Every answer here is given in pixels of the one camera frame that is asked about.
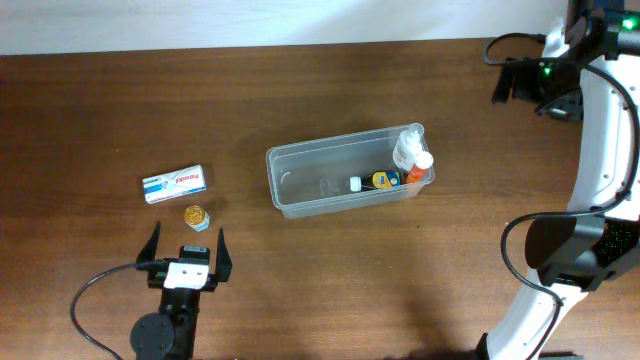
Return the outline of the gold lid balm jar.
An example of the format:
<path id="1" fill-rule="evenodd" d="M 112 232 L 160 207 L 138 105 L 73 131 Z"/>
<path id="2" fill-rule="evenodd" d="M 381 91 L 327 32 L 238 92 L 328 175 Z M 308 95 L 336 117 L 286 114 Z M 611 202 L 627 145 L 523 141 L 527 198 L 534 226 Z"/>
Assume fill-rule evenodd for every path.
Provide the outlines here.
<path id="1" fill-rule="evenodd" d="M 184 221 L 194 231 L 200 232 L 208 228 L 210 216 L 202 207 L 192 205 L 185 209 Z"/>

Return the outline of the orange tube white cap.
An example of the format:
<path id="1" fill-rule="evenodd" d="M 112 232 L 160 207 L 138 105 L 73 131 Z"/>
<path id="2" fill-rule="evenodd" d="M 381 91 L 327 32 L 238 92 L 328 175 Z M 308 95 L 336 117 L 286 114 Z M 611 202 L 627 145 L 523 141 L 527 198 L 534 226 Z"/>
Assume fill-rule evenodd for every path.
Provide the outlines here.
<path id="1" fill-rule="evenodd" d="M 414 156 L 414 164 L 406 176 L 405 183 L 420 182 L 430 171 L 434 164 L 434 158 L 428 151 L 421 151 Z"/>

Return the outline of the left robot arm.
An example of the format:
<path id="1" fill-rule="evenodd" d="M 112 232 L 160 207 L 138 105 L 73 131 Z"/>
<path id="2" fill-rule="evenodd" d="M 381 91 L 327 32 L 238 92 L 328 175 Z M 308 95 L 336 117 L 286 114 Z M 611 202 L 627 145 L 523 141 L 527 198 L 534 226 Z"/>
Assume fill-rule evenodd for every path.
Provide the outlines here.
<path id="1" fill-rule="evenodd" d="M 158 310 L 142 316 L 132 327 L 131 347 L 138 359 L 191 359 L 200 298 L 229 280 L 233 263 L 224 232 L 218 232 L 216 253 L 185 245 L 176 258 L 155 257 L 161 226 L 136 258 L 136 269 L 147 274 L 147 286 L 161 291 Z"/>

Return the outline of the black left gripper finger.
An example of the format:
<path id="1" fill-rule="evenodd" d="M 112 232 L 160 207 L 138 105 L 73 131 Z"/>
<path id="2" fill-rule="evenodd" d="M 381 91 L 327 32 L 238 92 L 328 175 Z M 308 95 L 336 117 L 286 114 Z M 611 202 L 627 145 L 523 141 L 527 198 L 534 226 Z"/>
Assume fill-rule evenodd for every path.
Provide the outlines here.
<path id="1" fill-rule="evenodd" d="M 156 259 L 156 251 L 161 231 L 161 223 L 156 222 L 151 236 L 136 257 L 136 263 L 153 262 Z"/>
<path id="2" fill-rule="evenodd" d="M 216 247 L 215 281 L 218 283 L 227 282 L 230 278 L 232 268 L 233 263 L 225 243 L 224 229 L 220 228 Z"/>

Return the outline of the white calamine lotion bottle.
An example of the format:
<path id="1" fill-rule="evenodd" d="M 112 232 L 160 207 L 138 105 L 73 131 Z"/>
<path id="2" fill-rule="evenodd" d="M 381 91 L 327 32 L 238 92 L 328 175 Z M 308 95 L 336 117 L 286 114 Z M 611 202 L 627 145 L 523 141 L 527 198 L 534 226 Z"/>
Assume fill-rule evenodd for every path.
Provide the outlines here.
<path id="1" fill-rule="evenodd" d="M 419 123 L 411 124 L 403 130 L 395 144 L 392 159 L 398 169 L 407 173 L 415 163 L 415 155 L 423 150 L 422 137 L 424 127 Z"/>

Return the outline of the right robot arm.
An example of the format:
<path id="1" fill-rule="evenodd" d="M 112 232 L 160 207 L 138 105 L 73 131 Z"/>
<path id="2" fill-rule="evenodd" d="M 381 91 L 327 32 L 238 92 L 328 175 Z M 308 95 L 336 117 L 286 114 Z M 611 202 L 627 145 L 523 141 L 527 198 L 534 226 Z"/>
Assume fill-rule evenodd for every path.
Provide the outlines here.
<path id="1" fill-rule="evenodd" d="M 478 359 L 538 359 L 567 313 L 639 263 L 639 15 L 621 1 L 572 1 L 538 58 L 499 62 L 492 99 L 532 102 L 582 126 L 574 190 L 563 212 L 527 214 L 527 270 Z"/>

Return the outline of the dark bottle white cap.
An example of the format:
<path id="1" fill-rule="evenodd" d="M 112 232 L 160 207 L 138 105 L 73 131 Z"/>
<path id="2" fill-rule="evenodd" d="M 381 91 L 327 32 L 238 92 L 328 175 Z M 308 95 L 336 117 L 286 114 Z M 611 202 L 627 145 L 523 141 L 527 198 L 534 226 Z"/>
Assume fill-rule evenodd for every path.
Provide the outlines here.
<path id="1" fill-rule="evenodd" d="M 402 184 L 402 176 L 396 171 L 377 171 L 366 177 L 353 176 L 349 179 L 351 192 L 386 190 Z"/>

